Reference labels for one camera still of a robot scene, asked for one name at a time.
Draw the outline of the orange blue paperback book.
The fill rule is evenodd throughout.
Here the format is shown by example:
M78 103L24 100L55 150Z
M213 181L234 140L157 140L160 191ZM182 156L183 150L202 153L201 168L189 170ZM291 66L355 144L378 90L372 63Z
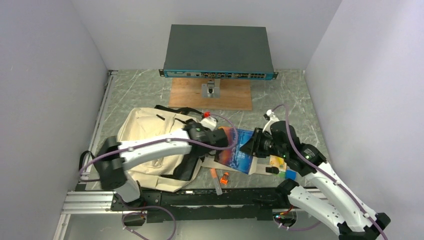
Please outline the orange blue paperback book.
M227 149L219 152L214 157L214 162L229 167L235 171L248 174L253 162L253 156L248 155L240 150L253 136L253 131L245 129L237 129L238 138L233 149Z

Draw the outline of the beige canvas backpack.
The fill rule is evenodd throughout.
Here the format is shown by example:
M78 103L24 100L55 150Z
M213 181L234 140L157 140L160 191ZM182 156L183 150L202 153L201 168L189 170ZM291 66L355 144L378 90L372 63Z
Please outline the beige canvas backpack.
M185 126L186 121L196 123L200 119L195 116L173 113L149 107L133 108L117 133L119 141L140 141L151 137L168 134ZM266 164L258 164L257 158L244 153L229 153L225 151L220 157L207 157L204 161L194 160L194 171L188 173L187 180L165 177L172 174L178 166L182 166L182 155L171 155L154 159L147 163L131 167L127 173L133 180L138 181L143 188L176 192L191 183L202 167L215 168L225 171L236 171L243 174L266 175Z

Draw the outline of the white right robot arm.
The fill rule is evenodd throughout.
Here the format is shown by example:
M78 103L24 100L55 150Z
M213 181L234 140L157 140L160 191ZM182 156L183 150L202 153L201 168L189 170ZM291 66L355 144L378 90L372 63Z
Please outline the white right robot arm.
M318 188L326 200L286 179L276 187L274 201L282 208L293 205L303 209L340 240L376 240L391 223L386 213L375 212L355 196L326 157L315 146L301 142L286 121L274 122L268 130L256 128L240 151L258 158L283 158L290 169Z

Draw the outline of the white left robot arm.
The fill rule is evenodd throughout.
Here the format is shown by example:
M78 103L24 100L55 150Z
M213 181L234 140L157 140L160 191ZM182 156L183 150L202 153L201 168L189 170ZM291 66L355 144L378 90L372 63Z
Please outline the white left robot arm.
M192 122L171 133L137 141L115 141L103 154L93 159L100 187L114 191L131 210L144 203L140 184L128 170L141 164L176 155L204 156L217 150L231 149L222 128L211 130L199 122Z

